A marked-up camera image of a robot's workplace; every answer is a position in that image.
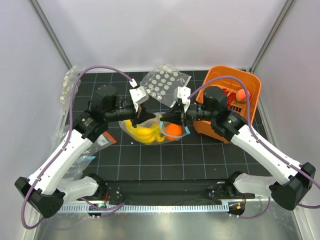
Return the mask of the toy orange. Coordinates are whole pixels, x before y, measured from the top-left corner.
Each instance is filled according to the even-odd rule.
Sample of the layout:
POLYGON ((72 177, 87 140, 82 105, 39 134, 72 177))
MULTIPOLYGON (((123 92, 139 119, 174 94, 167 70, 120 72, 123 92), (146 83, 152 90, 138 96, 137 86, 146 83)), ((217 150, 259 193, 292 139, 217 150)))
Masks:
POLYGON ((182 135, 183 131, 181 126, 174 124, 174 123, 170 123, 169 125, 167 125, 165 127, 165 134, 166 134, 166 138, 169 141, 176 141, 178 140, 181 135, 182 135))

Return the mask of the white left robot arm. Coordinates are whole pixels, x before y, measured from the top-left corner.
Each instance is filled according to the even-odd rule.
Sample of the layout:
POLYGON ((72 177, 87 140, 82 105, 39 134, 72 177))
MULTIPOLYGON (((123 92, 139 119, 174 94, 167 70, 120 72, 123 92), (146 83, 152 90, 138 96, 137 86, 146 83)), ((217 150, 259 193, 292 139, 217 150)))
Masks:
POLYGON ((74 162, 91 148, 108 130, 109 123, 128 120, 133 126, 155 118, 143 106, 149 99, 145 87, 130 89, 130 101, 121 104, 114 86, 101 86, 88 103, 88 108, 75 120, 50 157, 29 177, 20 176, 14 183, 23 196, 23 206, 30 204, 43 218, 54 216, 60 208, 74 200, 91 196, 101 200, 106 195, 106 184, 95 173, 80 180, 62 183, 74 162))

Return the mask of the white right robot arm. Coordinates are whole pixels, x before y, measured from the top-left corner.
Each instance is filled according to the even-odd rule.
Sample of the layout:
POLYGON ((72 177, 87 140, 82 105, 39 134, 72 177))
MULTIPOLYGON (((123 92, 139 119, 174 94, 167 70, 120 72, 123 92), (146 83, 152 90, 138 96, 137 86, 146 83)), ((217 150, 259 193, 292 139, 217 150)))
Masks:
POLYGON ((216 134, 243 149, 271 174, 262 177, 234 173, 231 182, 225 185, 226 194, 230 198, 242 193, 266 196, 282 208, 294 210, 314 184, 315 167, 288 157, 259 135, 249 121, 229 109, 227 95, 218 86, 205 88, 202 103, 192 104, 190 96, 188 87, 177 87, 175 105, 161 121, 180 126, 186 121, 209 121, 216 134))

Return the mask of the red toy lobster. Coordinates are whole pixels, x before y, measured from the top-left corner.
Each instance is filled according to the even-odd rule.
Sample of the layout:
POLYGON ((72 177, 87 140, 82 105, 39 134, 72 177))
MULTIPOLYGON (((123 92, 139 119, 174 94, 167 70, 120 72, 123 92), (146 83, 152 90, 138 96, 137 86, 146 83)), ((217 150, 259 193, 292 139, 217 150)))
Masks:
POLYGON ((231 89, 223 88, 222 92, 227 96, 227 103, 231 104, 236 98, 236 92, 231 89))

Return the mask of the yellow toy banana bunch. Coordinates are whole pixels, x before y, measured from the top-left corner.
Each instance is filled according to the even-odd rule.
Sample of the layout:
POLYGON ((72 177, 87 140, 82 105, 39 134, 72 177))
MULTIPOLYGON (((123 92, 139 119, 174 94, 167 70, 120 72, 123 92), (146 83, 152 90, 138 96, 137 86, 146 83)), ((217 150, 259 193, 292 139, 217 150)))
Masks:
POLYGON ((155 141, 154 135, 156 131, 159 131, 158 124, 153 124, 151 127, 143 127, 139 125, 133 127, 130 120, 125 120, 124 124, 131 137, 133 137, 136 141, 146 145, 152 144, 155 141))

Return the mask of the yellow toy bell pepper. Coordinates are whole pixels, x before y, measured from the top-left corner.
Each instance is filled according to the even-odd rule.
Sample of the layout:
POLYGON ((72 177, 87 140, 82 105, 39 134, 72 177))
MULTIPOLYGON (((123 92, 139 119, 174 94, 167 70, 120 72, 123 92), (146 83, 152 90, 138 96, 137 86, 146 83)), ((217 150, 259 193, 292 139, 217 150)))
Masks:
POLYGON ((162 143, 166 140, 166 136, 162 134, 162 132, 160 130, 157 130, 154 134, 154 140, 157 143, 162 143))

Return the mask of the clear blue-zip bag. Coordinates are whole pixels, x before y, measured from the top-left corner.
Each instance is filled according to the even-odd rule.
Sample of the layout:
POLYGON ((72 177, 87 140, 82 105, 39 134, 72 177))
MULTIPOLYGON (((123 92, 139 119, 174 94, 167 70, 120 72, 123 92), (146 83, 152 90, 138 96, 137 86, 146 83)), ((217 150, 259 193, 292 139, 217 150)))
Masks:
POLYGON ((155 118, 149 119, 136 127, 131 120, 119 121, 119 126, 132 139, 144 145, 161 145, 179 141, 190 134, 187 126, 161 121, 162 112, 156 112, 155 118))

